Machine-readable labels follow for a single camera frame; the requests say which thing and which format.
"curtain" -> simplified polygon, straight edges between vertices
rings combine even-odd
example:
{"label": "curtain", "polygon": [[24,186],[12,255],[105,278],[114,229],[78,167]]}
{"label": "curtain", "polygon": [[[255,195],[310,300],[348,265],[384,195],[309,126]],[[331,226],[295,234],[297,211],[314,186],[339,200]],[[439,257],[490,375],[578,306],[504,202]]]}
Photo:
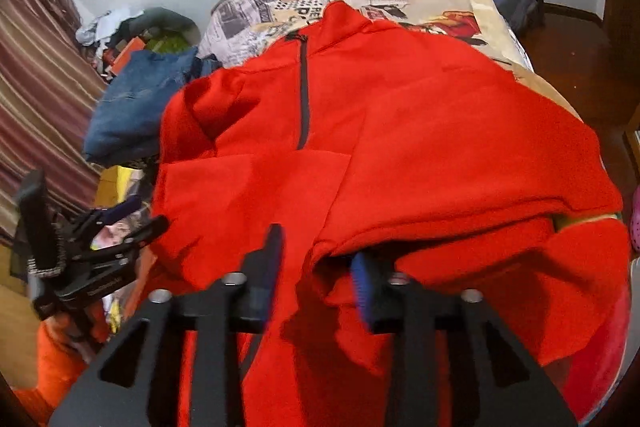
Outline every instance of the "curtain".
{"label": "curtain", "polygon": [[72,0],[0,0],[0,242],[15,231],[13,198],[28,171],[77,212],[91,205],[99,170],[81,156],[104,83],[82,55]]}

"red hoodie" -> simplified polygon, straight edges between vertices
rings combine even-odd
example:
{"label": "red hoodie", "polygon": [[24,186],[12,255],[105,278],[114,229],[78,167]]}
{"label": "red hoodie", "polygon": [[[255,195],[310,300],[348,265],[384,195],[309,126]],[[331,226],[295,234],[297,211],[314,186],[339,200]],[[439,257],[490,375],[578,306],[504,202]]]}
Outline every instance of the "red hoodie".
{"label": "red hoodie", "polygon": [[625,288],[622,223],[552,220],[622,207],[593,131],[469,45],[342,2],[186,86],[161,150],[154,211],[171,226],[147,291],[204,289],[269,224],[285,230],[273,318],[242,383],[250,427],[382,425],[389,338],[359,320],[342,261],[360,248],[410,242],[387,248],[410,252],[399,269],[480,289],[542,365],[585,347]]}

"newspaper print fabric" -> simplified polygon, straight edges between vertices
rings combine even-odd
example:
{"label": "newspaper print fabric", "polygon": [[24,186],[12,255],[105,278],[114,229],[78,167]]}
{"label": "newspaper print fabric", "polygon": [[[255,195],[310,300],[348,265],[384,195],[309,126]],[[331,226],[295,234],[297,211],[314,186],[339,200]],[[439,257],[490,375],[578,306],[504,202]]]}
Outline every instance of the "newspaper print fabric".
{"label": "newspaper print fabric", "polygon": [[[243,64],[281,36],[320,19],[331,1],[221,0],[212,10],[198,54],[213,53],[225,67]],[[392,20],[410,31],[449,35],[505,68],[512,62],[530,68],[526,54],[491,0],[343,1],[371,20]]]}

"denim clothing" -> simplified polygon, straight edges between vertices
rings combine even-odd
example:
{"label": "denim clothing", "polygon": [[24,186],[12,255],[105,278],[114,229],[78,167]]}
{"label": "denim clothing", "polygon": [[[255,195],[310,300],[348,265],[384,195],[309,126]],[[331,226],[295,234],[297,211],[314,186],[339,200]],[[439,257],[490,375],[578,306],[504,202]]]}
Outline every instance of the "denim clothing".
{"label": "denim clothing", "polygon": [[220,67],[216,57],[134,52],[98,102],[84,139],[84,158],[104,167],[157,155],[162,113],[185,84]]}

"black clamp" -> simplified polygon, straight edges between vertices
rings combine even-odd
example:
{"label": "black clamp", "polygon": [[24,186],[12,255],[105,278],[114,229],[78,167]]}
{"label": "black clamp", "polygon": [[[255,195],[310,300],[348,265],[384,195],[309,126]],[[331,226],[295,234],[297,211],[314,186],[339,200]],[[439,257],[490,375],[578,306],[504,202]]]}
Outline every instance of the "black clamp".
{"label": "black clamp", "polygon": [[102,345],[92,335],[93,321],[85,312],[92,303],[136,279],[140,250],[168,228],[164,216],[130,233],[123,243],[91,250],[100,230],[129,216],[142,206],[132,196],[113,208],[94,208],[68,221],[48,205],[42,171],[32,171],[16,196],[21,227],[28,246],[28,287],[40,320],[67,313],[73,326],[67,331],[73,346],[87,361]]}
{"label": "black clamp", "polygon": [[[49,426],[175,425],[185,332],[197,331],[190,425],[244,427],[236,334],[261,333],[267,325],[282,234],[272,225],[264,247],[247,254],[239,272],[205,291],[152,292],[81,375]],[[369,330],[394,334],[386,427],[438,425],[437,331],[447,335],[454,427],[577,426],[542,368],[480,292],[429,291],[369,253],[353,257],[351,275]]]}
{"label": "black clamp", "polygon": [[438,425],[436,331],[447,335],[452,425],[576,427],[544,370],[478,290],[449,296],[360,252],[358,309],[373,334],[394,333],[385,427]]}
{"label": "black clamp", "polygon": [[80,376],[49,427],[175,425],[185,331],[197,331],[190,425],[244,427],[237,333],[262,333],[282,260],[283,231],[207,290],[155,290]]}

